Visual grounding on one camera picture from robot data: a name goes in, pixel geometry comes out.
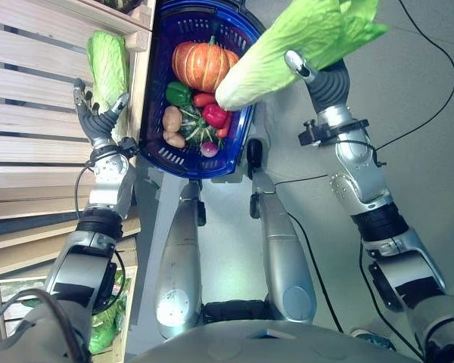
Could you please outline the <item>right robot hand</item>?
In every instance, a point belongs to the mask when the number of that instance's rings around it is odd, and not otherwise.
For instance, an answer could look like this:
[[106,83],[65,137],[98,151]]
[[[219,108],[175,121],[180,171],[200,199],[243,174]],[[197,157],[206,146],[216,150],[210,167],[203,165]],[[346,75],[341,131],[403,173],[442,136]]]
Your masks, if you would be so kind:
[[304,81],[319,122],[334,128],[353,120],[346,106],[350,76],[343,59],[316,70],[295,51],[286,51],[284,58],[288,67]]

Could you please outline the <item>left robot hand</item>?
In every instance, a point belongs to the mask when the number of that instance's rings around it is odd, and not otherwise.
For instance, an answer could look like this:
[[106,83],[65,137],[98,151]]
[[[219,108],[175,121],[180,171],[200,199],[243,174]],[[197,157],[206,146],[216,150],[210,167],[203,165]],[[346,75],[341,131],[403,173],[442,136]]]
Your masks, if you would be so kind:
[[92,147],[99,149],[112,144],[112,131],[117,124],[120,114],[129,102],[129,93],[122,93],[115,100],[112,107],[103,113],[99,113],[90,106],[92,93],[85,92],[85,90],[86,84],[82,79],[77,78],[73,84],[73,101],[79,124]]

